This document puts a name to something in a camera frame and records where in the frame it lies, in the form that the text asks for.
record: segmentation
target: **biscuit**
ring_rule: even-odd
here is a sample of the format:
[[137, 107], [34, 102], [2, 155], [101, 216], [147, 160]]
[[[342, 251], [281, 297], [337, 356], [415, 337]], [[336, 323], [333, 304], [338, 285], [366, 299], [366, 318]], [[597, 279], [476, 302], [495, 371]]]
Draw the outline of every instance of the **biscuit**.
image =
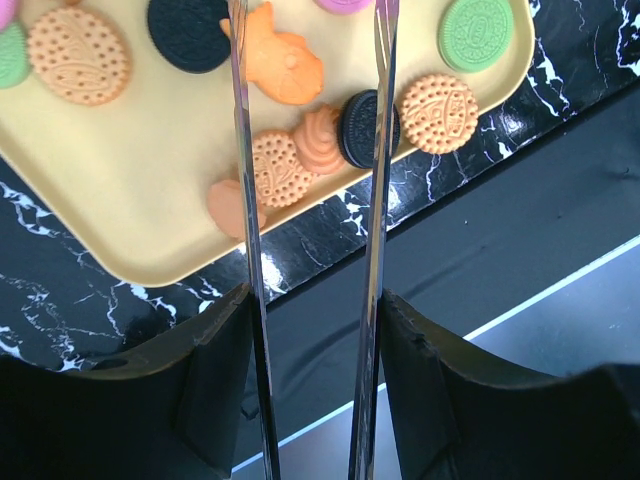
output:
[[[344, 158], [356, 168], [373, 168], [375, 162], [378, 92], [365, 90], [351, 97], [338, 121], [338, 146]], [[393, 105], [392, 155], [400, 144], [400, 116]]]
[[293, 138], [283, 131], [263, 132], [253, 139], [253, 169], [256, 192], [268, 207], [297, 202], [315, 178], [302, 167]]
[[480, 72], [504, 54], [513, 30], [508, 0], [456, 0], [440, 23], [440, 55], [454, 70]]
[[[262, 228], [267, 223], [267, 216], [261, 205], [257, 207], [258, 225]], [[207, 195], [207, 209], [223, 233], [238, 240], [245, 239], [244, 203], [239, 182], [223, 180], [212, 185]]]
[[336, 133], [339, 116], [340, 110], [323, 105], [315, 112], [305, 113], [302, 123], [293, 132], [298, 160], [306, 170], [329, 175], [345, 165]]
[[147, 28], [160, 54], [188, 73], [218, 68], [231, 55], [219, 22], [229, 18], [226, 0], [151, 0]]
[[409, 141], [432, 154], [467, 143], [478, 126], [478, 104], [467, 85], [449, 75], [428, 75], [402, 100], [402, 125]]
[[0, 89], [19, 85], [29, 71], [24, 31], [13, 22], [0, 32]]
[[[324, 66], [304, 37], [275, 31], [273, 5], [265, 2], [248, 15], [245, 33], [247, 81], [273, 100], [306, 105], [324, 88]], [[231, 35], [229, 20], [220, 27]]]
[[18, 0], [0, 0], [0, 32], [7, 28], [18, 9]]
[[28, 50], [42, 81], [73, 103], [110, 102], [129, 81], [130, 59], [118, 34], [99, 16], [77, 7], [41, 16], [29, 31]]
[[336, 15], [350, 15], [369, 6], [372, 0], [316, 0], [327, 12]]

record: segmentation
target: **black sandwich cookie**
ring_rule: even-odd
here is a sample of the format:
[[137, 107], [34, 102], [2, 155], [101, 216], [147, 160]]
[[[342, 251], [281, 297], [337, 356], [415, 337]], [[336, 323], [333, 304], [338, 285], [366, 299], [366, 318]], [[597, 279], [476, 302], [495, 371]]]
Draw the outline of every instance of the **black sandwich cookie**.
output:
[[[373, 168], [375, 161], [378, 92], [365, 90], [349, 99], [338, 120], [338, 146], [344, 158], [357, 168]], [[393, 154], [400, 144], [400, 115], [393, 106]]]
[[151, 0], [149, 35], [173, 66], [189, 73], [218, 68], [231, 55], [231, 43], [220, 29], [229, 18], [226, 0]]

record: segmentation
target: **yellow tray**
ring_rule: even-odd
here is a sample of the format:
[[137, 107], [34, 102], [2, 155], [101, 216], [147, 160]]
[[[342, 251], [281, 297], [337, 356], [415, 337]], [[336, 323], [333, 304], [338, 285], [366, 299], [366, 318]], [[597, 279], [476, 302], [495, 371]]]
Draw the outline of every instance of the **yellow tray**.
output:
[[[515, 35], [490, 69], [459, 75], [484, 113], [522, 82], [534, 46], [527, 0], [510, 0]], [[341, 17], [313, 0], [273, 0], [276, 30], [306, 37], [325, 65], [325, 90], [303, 108], [284, 106], [250, 87], [253, 132], [291, 129], [322, 102], [340, 106], [377, 87], [373, 5]], [[173, 283], [238, 246], [220, 232], [206, 207], [207, 188], [237, 177], [229, 61], [204, 75], [170, 65], [151, 42], [147, 0], [85, 0], [110, 17], [133, 56], [124, 94], [102, 107], [73, 105], [32, 74], [0, 90], [0, 153], [96, 259], [116, 277], [145, 286]], [[250, 7], [260, 4], [250, 0]], [[415, 78], [451, 72], [438, 54], [438, 22], [451, 0], [402, 0], [396, 98]], [[24, 0], [28, 28], [55, 2]], [[394, 160], [415, 149], [400, 146]], [[321, 177], [300, 202], [268, 212], [265, 231], [308, 210], [368, 175], [351, 167]]]

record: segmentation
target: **white stripe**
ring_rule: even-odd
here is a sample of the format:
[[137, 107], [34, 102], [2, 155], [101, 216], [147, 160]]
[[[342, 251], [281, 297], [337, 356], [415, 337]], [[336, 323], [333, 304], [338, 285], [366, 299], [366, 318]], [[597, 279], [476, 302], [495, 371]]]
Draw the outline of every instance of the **white stripe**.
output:
[[575, 282], [576, 280], [579, 280], [580, 278], [584, 277], [588, 273], [593, 272], [594, 270], [600, 268], [601, 266], [609, 263], [611, 260], [614, 260], [614, 259], [618, 258], [623, 253], [626, 253], [629, 250], [631, 250], [632, 248], [637, 247], [638, 245], [640, 245], [640, 236], [635, 237], [632, 240], [629, 240], [627, 243], [619, 246], [615, 250], [610, 251], [606, 255], [603, 255], [599, 259], [591, 262], [589, 265], [586, 265], [585, 267], [582, 267], [577, 272], [574, 272], [571, 275], [569, 275], [568, 277], [563, 278], [562, 280], [560, 280], [555, 285], [552, 285], [549, 288], [547, 288], [546, 290], [543, 290], [542, 292], [538, 293], [537, 295], [531, 297], [526, 302], [523, 302], [520, 305], [518, 305], [517, 307], [514, 307], [511, 310], [509, 310], [508, 312], [504, 313], [503, 315], [500, 315], [495, 320], [491, 320], [489, 323], [486, 323], [483, 326], [481, 326], [480, 328], [478, 328], [478, 329], [474, 330], [473, 332], [469, 333], [468, 335], [465, 335], [464, 339], [468, 340], [468, 341], [471, 341], [474, 338], [477, 338], [479, 335], [482, 335], [483, 333], [488, 332], [492, 328], [497, 327], [501, 323], [509, 320], [514, 315], [522, 312], [523, 310], [526, 310], [527, 308], [529, 308], [532, 305], [535, 305], [539, 301], [544, 300], [549, 295], [551, 295], [553, 293], [556, 293], [558, 290], [563, 289], [567, 285], [570, 285], [571, 283]]
[[[615, 250], [612, 250], [611, 252], [607, 253], [606, 255], [603, 255], [602, 257], [600, 257], [599, 259], [591, 262], [589, 265], [581, 268], [580, 270], [578, 270], [575, 273], [572, 273], [571, 275], [569, 275], [568, 277], [560, 280], [558, 283], [556, 283], [555, 285], [552, 285], [551, 287], [547, 288], [546, 290], [543, 290], [542, 292], [538, 293], [537, 295], [531, 297], [529, 300], [527, 300], [526, 302], [521, 303], [520, 305], [518, 305], [517, 307], [512, 308], [511, 310], [509, 310], [508, 312], [506, 312], [503, 315], [500, 315], [498, 318], [496, 318], [495, 320], [492, 320], [486, 324], [484, 324], [483, 326], [481, 326], [480, 328], [474, 330], [473, 332], [467, 334], [464, 336], [464, 339], [467, 341], [471, 341], [474, 338], [478, 338], [480, 335], [482, 335], [483, 333], [488, 332], [489, 330], [491, 330], [492, 328], [497, 327], [498, 325], [500, 325], [501, 323], [506, 322], [507, 320], [509, 320], [510, 318], [512, 318], [513, 316], [515, 316], [516, 314], [522, 312], [523, 310], [526, 310], [527, 308], [529, 308], [532, 305], [535, 305], [536, 303], [540, 302], [541, 300], [544, 300], [545, 298], [547, 298], [548, 296], [550, 296], [551, 294], [557, 292], [558, 290], [566, 287], [567, 285], [570, 285], [571, 283], [575, 282], [576, 280], [584, 277], [585, 275], [587, 275], [588, 273], [593, 272], [594, 270], [600, 268], [601, 266], [609, 263], [611, 260], [614, 260], [616, 258], [618, 258], [620, 255], [622, 255], [623, 253], [628, 252], [629, 250], [631, 250], [632, 248], [637, 247], [638, 245], [640, 245], [640, 236], [635, 237], [632, 240], [629, 240], [627, 243], [621, 245], [620, 247], [616, 248]], [[383, 390], [385, 390], [387, 388], [387, 384], [383, 383], [378, 387], [378, 392], [381, 392]], [[337, 410], [331, 412], [328, 415], [325, 415], [324, 417], [322, 417], [321, 419], [313, 422], [312, 424], [306, 426], [305, 428], [303, 428], [302, 430], [294, 433], [293, 435], [291, 435], [290, 437], [285, 438], [284, 440], [282, 440], [281, 442], [278, 443], [278, 447], [282, 448], [284, 445], [286, 445], [287, 443], [295, 440], [296, 438], [304, 435], [305, 433], [313, 430], [316, 427], [319, 427], [320, 425], [322, 425], [325, 422], [328, 422], [329, 420], [331, 420], [332, 418], [340, 415], [341, 413], [349, 410], [350, 408], [353, 407], [353, 402], [349, 402], [346, 405], [343, 405], [342, 407], [338, 408]], [[246, 467], [247, 465], [255, 462], [256, 460], [259, 460], [262, 458], [262, 453], [259, 453], [257, 455], [254, 455], [253, 457], [249, 458], [248, 460], [245, 460], [244, 462], [242, 462], [240, 465], [234, 467], [233, 472], [237, 472], [238, 470], [240, 470], [241, 468]]]

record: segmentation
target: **pink cookie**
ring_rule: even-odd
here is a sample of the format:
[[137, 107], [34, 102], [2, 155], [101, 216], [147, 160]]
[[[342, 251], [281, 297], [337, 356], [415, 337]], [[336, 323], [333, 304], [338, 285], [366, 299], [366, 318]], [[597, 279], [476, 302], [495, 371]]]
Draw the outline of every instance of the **pink cookie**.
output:
[[366, 8], [372, 0], [316, 0], [316, 3], [331, 13], [350, 15]]
[[0, 31], [9, 26], [18, 9], [18, 0], [0, 0]]

